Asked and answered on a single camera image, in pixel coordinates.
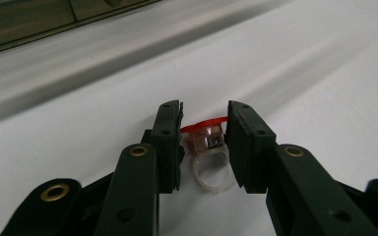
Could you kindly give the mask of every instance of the brass insert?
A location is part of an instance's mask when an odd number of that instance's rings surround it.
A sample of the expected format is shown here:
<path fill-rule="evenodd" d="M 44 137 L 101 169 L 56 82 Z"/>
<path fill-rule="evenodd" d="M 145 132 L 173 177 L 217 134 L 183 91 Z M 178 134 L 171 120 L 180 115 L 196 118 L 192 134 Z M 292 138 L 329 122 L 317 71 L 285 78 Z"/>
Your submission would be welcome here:
<path fill-rule="evenodd" d="M 54 202 L 62 199 L 69 193 L 69 186 L 59 183 L 48 187 L 41 193 L 41 199 L 45 202 Z"/>
<path fill-rule="evenodd" d="M 303 150 L 299 149 L 298 147 L 293 147 L 293 146 L 285 147 L 284 153 L 291 156 L 295 156 L 295 157 L 303 156 Z"/>
<path fill-rule="evenodd" d="M 142 156 L 142 155 L 147 154 L 147 152 L 149 152 L 149 150 L 146 147 L 143 147 L 143 146 L 133 147 L 130 150 L 130 154 L 132 156 Z"/>

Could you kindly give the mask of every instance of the red ring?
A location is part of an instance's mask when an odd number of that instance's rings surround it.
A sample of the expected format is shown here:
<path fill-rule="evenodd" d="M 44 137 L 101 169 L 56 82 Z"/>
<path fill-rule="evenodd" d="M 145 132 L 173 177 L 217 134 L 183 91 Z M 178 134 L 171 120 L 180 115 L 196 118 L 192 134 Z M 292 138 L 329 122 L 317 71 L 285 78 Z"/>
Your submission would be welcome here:
<path fill-rule="evenodd" d="M 199 129 L 202 129 L 202 128 L 205 128 L 205 127 L 208 127 L 208 126 L 218 125 L 218 124 L 226 122 L 226 121 L 228 121 L 228 117 L 226 117 L 226 116 L 214 118 L 214 119 L 210 119 L 210 120 L 205 120 L 205 121 L 201 121 L 199 123 L 196 123 L 195 125 L 183 127 L 182 129 L 180 129 L 180 132 L 181 133 L 191 133 L 192 131 L 199 130 Z"/>

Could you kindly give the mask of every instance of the screw hole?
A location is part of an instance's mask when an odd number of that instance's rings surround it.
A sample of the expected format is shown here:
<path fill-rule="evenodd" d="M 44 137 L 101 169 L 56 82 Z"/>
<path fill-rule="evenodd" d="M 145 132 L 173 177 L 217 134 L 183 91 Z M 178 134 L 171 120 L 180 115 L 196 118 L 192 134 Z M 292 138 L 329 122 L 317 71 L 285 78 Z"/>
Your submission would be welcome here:
<path fill-rule="evenodd" d="M 145 155 L 149 150 L 146 147 L 134 147 L 130 150 L 130 154 L 133 156 Z"/>
<path fill-rule="evenodd" d="M 284 152 L 291 156 L 301 157 L 303 155 L 303 151 L 297 147 L 285 147 Z"/>
<path fill-rule="evenodd" d="M 118 218 L 119 222 L 126 223 L 133 220 L 135 217 L 135 211 L 132 208 L 125 208 L 118 212 L 116 217 Z"/>
<path fill-rule="evenodd" d="M 334 217 L 335 219 L 339 220 L 339 221 L 342 221 L 342 222 L 350 222 L 351 221 L 351 217 L 349 216 L 349 214 L 345 211 L 343 211 L 342 209 L 339 209 L 339 208 L 332 208 L 328 211 L 328 213 Z"/>
<path fill-rule="evenodd" d="M 45 202 L 54 202 L 64 198 L 69 193 L 69 186 L 60 183 L 48 187 L 41 193 L 41 199 Z"/>

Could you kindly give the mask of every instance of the ring top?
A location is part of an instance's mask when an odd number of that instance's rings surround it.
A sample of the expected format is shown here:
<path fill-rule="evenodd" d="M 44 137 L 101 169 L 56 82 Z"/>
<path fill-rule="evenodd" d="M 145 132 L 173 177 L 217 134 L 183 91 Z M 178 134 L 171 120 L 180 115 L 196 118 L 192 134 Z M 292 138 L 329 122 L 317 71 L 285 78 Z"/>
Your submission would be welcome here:
<path fill-rule="evenodd" d="M 209 127 L 209 126 L 219 125 L 220 123 L 223 123 L 223 122 L 226 122 L 226 121 L 228 121 L 228 117 L 226 117 L 226 116 L 222 116 L 222 117 L 214 118 L 214 119 L 210 119 L 210 120 L 205 120 L 205 121 L 201 121 L 199 123 L 196 123 L 194 125 L 183 127 L 182 129 L 180 129 L 180 132 L 181 133 L 191 133 L 191 132 L 194 132 L 196 130 L 204 129 L 204 128 Z"/>

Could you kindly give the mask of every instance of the white surface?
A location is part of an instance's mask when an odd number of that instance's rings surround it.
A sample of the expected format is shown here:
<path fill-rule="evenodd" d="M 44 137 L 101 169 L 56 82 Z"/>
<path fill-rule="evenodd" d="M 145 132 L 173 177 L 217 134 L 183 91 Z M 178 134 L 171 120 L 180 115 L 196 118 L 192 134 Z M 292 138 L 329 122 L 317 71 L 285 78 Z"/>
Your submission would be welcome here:
<path fill-rule="evenodd" d="M 175 98 L 183 125 L 245 102 L 363 190 L 378 178 L 378 1 L 168 0 L 1 53 L 0 231 L 37 185 L 112 171 Z M 264 196 L 205 194 L 187 161 L 160 235 L 275 234 Z"/>

